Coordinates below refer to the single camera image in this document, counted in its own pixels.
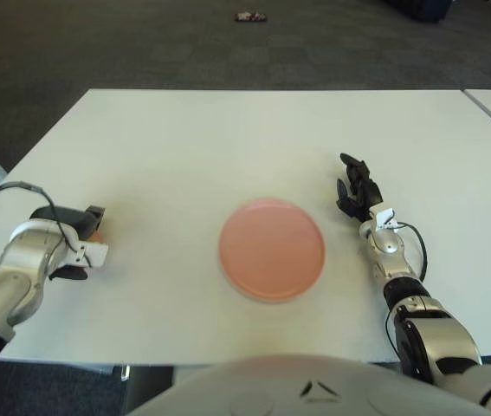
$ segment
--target pink plate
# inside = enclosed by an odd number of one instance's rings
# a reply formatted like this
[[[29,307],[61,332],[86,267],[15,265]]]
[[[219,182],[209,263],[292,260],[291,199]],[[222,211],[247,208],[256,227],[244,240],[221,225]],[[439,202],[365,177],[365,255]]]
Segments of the pink plate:
[[[324,265],[324,240],[299,207],[261,199],[237,210],[223,227],[220,262],[241,291],[281,302],[304,293]]]

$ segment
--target gray carpet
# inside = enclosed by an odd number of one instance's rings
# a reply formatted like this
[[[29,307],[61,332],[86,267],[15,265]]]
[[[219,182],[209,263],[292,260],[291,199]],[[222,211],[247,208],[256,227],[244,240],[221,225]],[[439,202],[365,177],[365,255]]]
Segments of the gray carpet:
[[[234,23],[243,10],[268,22]],[[0,0],[7,170],[88,88],[491,88],[491,4],[460,0],[434,25],[380,0]],[[123,392],[109,376],[0,364],[0,415],[116,414]]]

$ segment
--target robotic hand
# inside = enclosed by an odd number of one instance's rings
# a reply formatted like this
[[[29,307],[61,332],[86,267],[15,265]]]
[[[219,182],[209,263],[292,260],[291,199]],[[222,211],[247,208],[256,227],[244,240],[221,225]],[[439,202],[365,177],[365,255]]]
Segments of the robotic hand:
[[[33,212],[16,227],[0,259],[0,352],[15,335],[14,326],[29,319],[43,298],[45,278],[87,278],[85,267],[101,266],[108,246],[87,241],[100,225],[104,209],[56,207],[41,189],[23,182],[0,185],[0,191],[23,188],[43,195],[49,206]]]
[[[347,177],[356,200],[338,180],[338,207],[362,222],[359,234],[373,261],[373,275],[382,289],[390,314],[394,314],[397,355],[403,372],[434,384],[491,410],[491,366],[481,357],[467,329],[422,285],[427,260],[417,277],[404,258],[404,242],[395,212],[386,206],[364,161],[342,153]]]

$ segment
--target wire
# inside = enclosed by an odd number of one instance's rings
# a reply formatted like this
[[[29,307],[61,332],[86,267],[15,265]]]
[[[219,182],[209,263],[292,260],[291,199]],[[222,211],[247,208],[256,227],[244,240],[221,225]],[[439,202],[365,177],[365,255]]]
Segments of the wire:
[[[56,205],[53,202],[53,199],[42,188],[40,188],[39,186],[32,185],[32,184],[29,184],[27,182],[22,182],[22,181],[18,181],[18,182],[6,182],[4,184],[1,184],[0,185],[0,192],[2,192],[4,190],[7,190],[7,189],[12,189],[12,188],[24,189],[26,191],[37,193],[37,194],[43,196],[45,199],[47,199],[48,206],[50,206],[50,208],[51,208],[51,212],[53,213],[53,218],[55,219],[56,225],[58,226],[58,229],[59,229],[59,231],[62,234],[62,238],[64,239],[64,242],[66,243],[66,246],[73,253],[76,253],[77,250],[72,246],[72,244],[68,240],[68,236],[66,235],[66,232],[62,228],[61,220],[59,219],[58,212],[56,211]],[[87,265],[89,267],[92,267],[91,266],[91,263],[89,262],[89,257],[87,256],[87,254],[84,253],[83,256],[84,256],[84,258],[87,261]]]
[[[390,342],[390,345],[393,348],[393,351],[395,351],[395,355],[401,361],[401,357],[399,357],[399,352],[397,351],[397,347],[395,346],[395,344],[391,340],[390,329],[388,328],[388,321],[390,320],[390,315],[391,315],[391,309],[388,311],[387,316],[385,317],[385,334],[387,335],[387,341]]]
[[[422,235],[420,234],[420,232],[418,232],[417,228],[414,225],[407,224],[407,223],[398,223],[398,224],[402,225],[401,227],[398,228],[409,227],[411,230],[414,231],[414,233],[418,237],[418,242],[420,243],[420,248],[422,249],[422,268],[420,269],[420,277],[418,279],[420,280],[420,282],[423,282],[424,279],[426,278],[426,270],[428,269],[428,253],[426,252],[426,244],[424,244]]]
[[[420,232],[418,231],[418,229],[412,225],[412,224],[408,224],[408,223],[399,223],[398,227],[392,227],[390,228],[391,230],[399,230],[401,228],[410,228],[411,230],[414,231],[414,233],[417,235],[418,237],[418,242],[420,243],[420,248],[422,249],[422,268],[420,269],[420,276],[419,276],[419,280],[420,282],[423,282],[424,279],[426,278],[426,270],[428,269],[428,252],[426,251],[426,244],[424,243],[424,240],[422,238],[422,235],[420,234]],[[391,347],[393,348],[393,351],[395,352],[396,356],[398,357],[398,359],[401,361],[401,357],[399,356],[399,352],[397,351],[397,347],[395,346],[395,344],[393,343],[393,341],[391,340],[391,336],[390,336],[390,329],[388,328],[388,322],[390,320],[390,316],[391,316],[391,309],[388,311],[387,313],[387,316],[385,317],[385,334],[387,335],[387,340],[390,342],[390,345]]]

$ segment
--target orange object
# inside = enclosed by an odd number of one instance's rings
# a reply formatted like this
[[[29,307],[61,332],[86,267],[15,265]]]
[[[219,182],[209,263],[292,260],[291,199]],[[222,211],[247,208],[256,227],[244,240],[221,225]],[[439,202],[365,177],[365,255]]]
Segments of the orange object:
[[[237,210],[223,227],[220,262],[246,295],[287,301],[307,291],[324,265],[324,240],[299,207],[261,199]]]
[[[102,243],[103,239],[101,234],[98,231],[95,231],[86,241],[89,243]]]

